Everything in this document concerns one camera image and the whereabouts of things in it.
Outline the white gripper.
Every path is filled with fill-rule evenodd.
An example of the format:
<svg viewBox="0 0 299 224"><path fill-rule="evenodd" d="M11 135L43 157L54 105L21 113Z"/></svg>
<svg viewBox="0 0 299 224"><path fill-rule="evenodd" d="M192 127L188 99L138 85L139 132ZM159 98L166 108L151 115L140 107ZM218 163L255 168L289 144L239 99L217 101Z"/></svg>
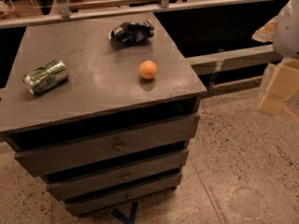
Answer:
<svg viewBox="0 0 299 224"><path fill-rule="evenodd" d="M268 64L263 75L263 95L257 110L272 115L299 91L299 0L290 0L278 17L254 32L252 39L273 41L274 50L289 57L277 65Z"/></svg>

